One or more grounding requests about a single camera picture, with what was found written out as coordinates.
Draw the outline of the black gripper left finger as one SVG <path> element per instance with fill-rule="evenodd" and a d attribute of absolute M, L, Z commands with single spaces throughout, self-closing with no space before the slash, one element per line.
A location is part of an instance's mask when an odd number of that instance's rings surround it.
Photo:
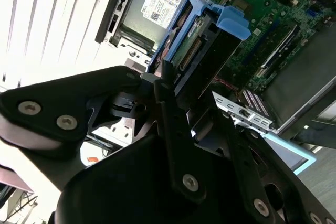
<path fill-rule="evenodd" d="M 206 189 L 196 178 L 195 145 L 176 103 L 171 68 L 166 63 L 162 77 L 145 77 L 117 66 L 6 91 L 1 138 L 48 159 L 70 159 L 88 133 L 129 118 L 134 143 L 150 136 L 162 141 L 172 189 L 200 204 Z"/>

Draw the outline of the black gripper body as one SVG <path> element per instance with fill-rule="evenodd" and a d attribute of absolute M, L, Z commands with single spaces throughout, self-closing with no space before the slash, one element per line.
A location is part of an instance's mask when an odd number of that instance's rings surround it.
<path fill-rule="evenodd" d="M 194 149 L 202 203 L 172 189 L 164 143 L 150 136 L 79 172 L 61 193 L 54 222 L 262 223 L 255 207 L 245 208 L 230 161 Z"/>

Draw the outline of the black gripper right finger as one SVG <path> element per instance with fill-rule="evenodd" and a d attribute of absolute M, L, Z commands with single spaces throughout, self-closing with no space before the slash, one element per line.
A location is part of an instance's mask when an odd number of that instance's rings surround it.
<path fill-rule="evenodd" d="M 230 115 L 217 107 L 209 94 L 209 115 L 213 122 L 212 149 L 221 149 L 229 159 L 233 179 L 219 164 L 225 176 L 218 185 L 226 186 L 222 200 L 233 223 L 335 223 L 335 219 L 277 155 L 259 133 L 235 127 Z"/>

